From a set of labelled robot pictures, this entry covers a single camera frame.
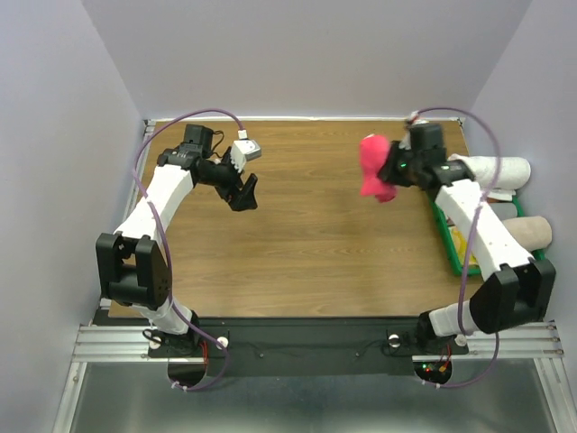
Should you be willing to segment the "pink microfiber towel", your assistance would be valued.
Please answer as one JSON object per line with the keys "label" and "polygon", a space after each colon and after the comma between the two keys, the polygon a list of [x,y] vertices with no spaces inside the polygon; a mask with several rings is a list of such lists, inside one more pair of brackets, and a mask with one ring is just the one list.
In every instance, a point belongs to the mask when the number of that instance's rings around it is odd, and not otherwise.
{"label": "pink microfiber towel", "polygon": [[359,145],[359,163],[362,171],[360,194],[374,197],[380,203],[391,201],[397,196],[397,188],[379,177],[389,155],[389,141],[383,135],[370,134]]}

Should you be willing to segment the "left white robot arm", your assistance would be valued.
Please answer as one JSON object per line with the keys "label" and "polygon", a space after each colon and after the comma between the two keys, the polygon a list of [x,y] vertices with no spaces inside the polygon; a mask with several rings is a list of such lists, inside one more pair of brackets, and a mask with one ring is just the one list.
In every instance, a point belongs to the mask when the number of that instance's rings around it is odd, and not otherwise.
{"label": "left white robot arm", "polygon": [[261,147],[241,130],[224,155],[213,149],[214,130],[187,124],[182,142],[164,150],[141,198],[112,234],[96,240],[96,260],[103,298],[136,310],[153,325],[144,333],[155,348],[192,355],[206,340],[197,314],[182,306],[172,285],[166,231],[182,201],[197,185],[215,189],[235,212],[254,210],[256,175],[243,176]]}

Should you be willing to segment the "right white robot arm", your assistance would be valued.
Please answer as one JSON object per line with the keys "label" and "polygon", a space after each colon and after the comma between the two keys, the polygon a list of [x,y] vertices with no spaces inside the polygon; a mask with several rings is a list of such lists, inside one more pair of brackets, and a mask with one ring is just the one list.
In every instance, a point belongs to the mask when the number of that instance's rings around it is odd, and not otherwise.
{"label": "right white robot arm", "polygon": [[391,185],[423,190],[467,235],[467,254],[481,269],[482,285],[469,298],[422,313],[415,330],[417,346],[434,352],[447,337],[499,331],[544,318],[556,271],[524,248],[487,203],[472,170],[448,160],[439,123],[410,120],[407,134],[392,143],[377,175]]}

